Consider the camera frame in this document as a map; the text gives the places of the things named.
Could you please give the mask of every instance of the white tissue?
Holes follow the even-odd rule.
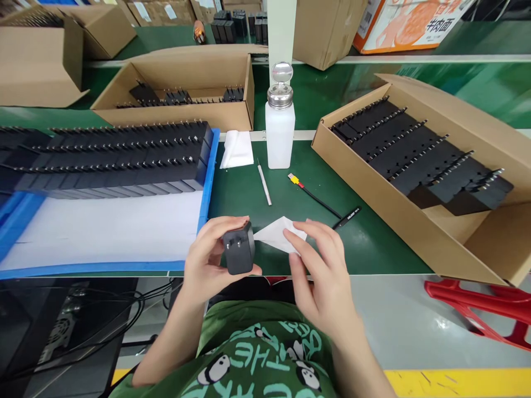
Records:
[[[298,253],[293,245],[284,237],[284,228],[293,232],[302,240],[306,240],[306,233],[295,229],[293,226],[293,221],[286,217],[280,217],[278,220],[273,221],[265,228],[259,230],[256,234],[254,234],[254,240],[260,240],[261,242],[267,243],[268,245],[286,253]]]
[[[225,137],[225,152],[221,159],[220,169],[247,166],[254,164],[251,134],[238,130],[227,131]]]

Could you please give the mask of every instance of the person's left hand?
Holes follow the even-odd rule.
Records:
[[[187,296],[187,302],[205,303],[231,283],[249,275],[262,274],[262,269],[256,264],[251,272],[239,275],[231,275],[220,266],[224,251],[221,237],[227,231],[243,227],[248,220],[248,216],[217,217],[201,228],[190,246],[184,266],[184,283],[180,294]]]

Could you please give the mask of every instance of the power adapter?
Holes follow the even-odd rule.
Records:
[[[223,235],[223,246],[229,274],[245,274],[253,269],[254,235],[250,221],[239,229],[227,231]]]

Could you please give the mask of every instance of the yellow connector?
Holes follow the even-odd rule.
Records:
[[[292,173],[288,174],[288,178],[291,180],[292,183],[294,184],[298,184],[299,183],[299,179],[297,177],[295,177]]]

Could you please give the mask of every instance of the panda graphic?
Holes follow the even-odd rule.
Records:
[[[254,335],[259,338],[263,338],[264,340],[271,341],[269,337],[266,336],[264,331],[260,329],[259,327],[254,327]]]
[[[297,368],[295,372],[302,385],[313,390],[321,392],[321,383],[319,382],[319,373],[313,367],[304,361],[295,361]]]
[[[285,347],[286,353],[292,360],[304,360],[304,348],[301,340],[287,341]]]
[[[197,382],[201,385],[220,381],[231,370],[231,360],[227,354],[220,353],[199,373]]]
[[[206,352],[205,355],[211,355],[211,354],[214,354],[214,352],[215,352],[218,348],[219,348],[219,347],[212,348],[210,351]]]

